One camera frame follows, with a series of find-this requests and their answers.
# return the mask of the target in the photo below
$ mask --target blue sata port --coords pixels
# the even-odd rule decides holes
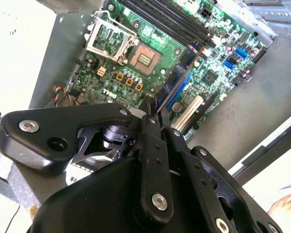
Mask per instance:
[[[243,59],[246,59],[248,57],[248,53],[241,48],[237,48],[234,53]]]
[[[225,65],[227,68],[229,68],[231,70],[233,70],[235,68],[235,66],[231,62],[229,62],[229,61],[225,61],[223,63],[223,65]]]
[[[166,103],[166,109],[170,110],[173,104],[176,102],[178,99],[179,95],[182,93],[183,89],[185,88],[186,84],[188,83],[190,77],[192,76],[193,72],[189,71],[188,74],[186,75],[185,79],[183,82],[179,85],[178,89],[174,92],[174,94],[170,97],[168,102]]]

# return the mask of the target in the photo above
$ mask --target motherboard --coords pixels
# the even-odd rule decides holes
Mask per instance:
[[[200,53],[164,102],[172,127],[189,140],[229,91],[250,81],[250,69],[267,49],[258,33],[247,32],[215,2],[106,1],[88,27],[86,56],[69,94],[78,104],[138,108],[176,80],[175,67],[196,41]]]

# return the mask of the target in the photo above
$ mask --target white surface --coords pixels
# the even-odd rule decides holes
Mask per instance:
[[[0,112],[28,109],[56,14],[36,0],[0,0]]]
[[[243,188],[252,197],[272,194],[291,181],[291,149],[247,182]]]

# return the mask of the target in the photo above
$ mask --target chip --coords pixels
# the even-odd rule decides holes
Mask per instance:
[[[150,75],[159,63],[161,55],[152,48],[140,44],[129,64],[145,75]]]
[[[137,91],[141,91],[142,87],[143,87],[142,84],[137,84],[137,86],[136,86],[136,90],[137,90]]]
[[[218,78],[218,75],[213,73],[211,70],[208,70],[207,73],[202,78],[202,82],[207,85],[212,85]]]
[[[123,77],[124,77],[124,74],[122,72],[118,72],[116,79],[122,81]]]
[[[131,86],[133,81],[134,81],[133,79],[128,78],[127,81],[126,81],[126,84],[128,86]]]

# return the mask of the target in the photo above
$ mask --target ram slot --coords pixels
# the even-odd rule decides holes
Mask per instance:
[[[211,43],[208,34],[198,34],[196,32],[197,29],[190,28],[179,17],[177,17],[177,20],[174,20],[175,12],[172,10],[171,12],[174,12],[173,17],[170,17],[170,15],[164,13],[167,11],[166,9],[163,11],[161,9],[158,10],[156,5],[151,4],[147,0],[120,0],[120,3],[184,46],[193,40],[200,42],[207,41],[207,44]]]

